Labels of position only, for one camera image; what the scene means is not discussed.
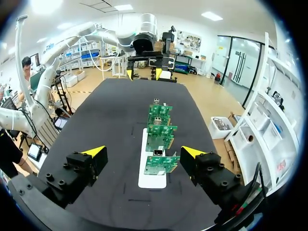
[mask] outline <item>laptop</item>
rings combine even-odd
[[[35,75],[31,76],[31,78],[30,78],[30,87],[34,92],[36,92],[36,90],[38,88],[38,85],[39,85],[38,83],[39,83],[40,77],[42,76],[44,71],[45,70],[37,72]]]

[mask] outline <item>workbench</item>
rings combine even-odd
[[[40,177],[61,168],[67,155],[106,145],[108,160],[93,187],[87,187],[66,210],[91,221],[134,229],[170,228],[200,231],[214,224],[220,208],[179,164],[167,174],[167,187],[138,187],[142,130],[154,98],[173,106],[178,126],[166,155],[185,145],[216,151],[194,100],[182,84],[107,79],[76,110],[51,147]]]

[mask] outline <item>person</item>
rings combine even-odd
[[[31,69],[31,59],[28,56],[23,58],[22,66],[23,66],[24,76],[25,76],[25,80],[26,80],[26,86],[29,89],[30,88],[30,78],[31,78],[31,76],[35,75],[37,72],[35,70]],[[23,91],[21,89],[21,84],[19,83],[18,99],[19,99],[19,101],[22,102],[22,101],[24,101],[24,98],[25,98],[25,96],[24,96]]]
[[[23,158],[23,153],[16,147],[12,139],[7,135],[5,130],[0,127],[0,169],[9,177],[13,178],[18,175],[18,171],[15,168],[14,163],[18,164],[24,171],[33,173],[26,159]]]

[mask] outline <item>man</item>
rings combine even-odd
[[[30,57],[26,56],[23,60],[22,60],[22,66],[23,66],[23,71],[24,71],[24,76],[25,76],[25,80],[26,80],[26,86],[28,87],[28,89],[30,89],[30,78],[31,76],[35,75],[37,72],[35,70],[31,70],[31,59]],[[18,99],[19,101],[24,101],[24,94],[23,91],[21,90],[21,84],[19,83],[19,90],[18,90]]]

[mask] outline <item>chair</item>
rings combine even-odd
[[[16,108],[13,100],[11,99],[11,97],[7,98],[7,100],[3,103],[3,105],[1,107],[17,111],[17,108]],[[10,137],[12,139],[17,141],[17,137],[18,137],[20,131],[16,131],[16,130],[6,130],[6,131],[8,132],[8,134],[10,135]],[[22,135],[20,136],[21,140],[20,140],[20,144],[19,144],[18,148],[19,148],[20,151],[23,151],[21,146],[22,146],[24,141],[26,141],[28,147],[30,147],[30,145],[29,145],[28,140],[27,140],[27,134],[24,133],[24,132],[21,132],[21,133],[22,133]]]

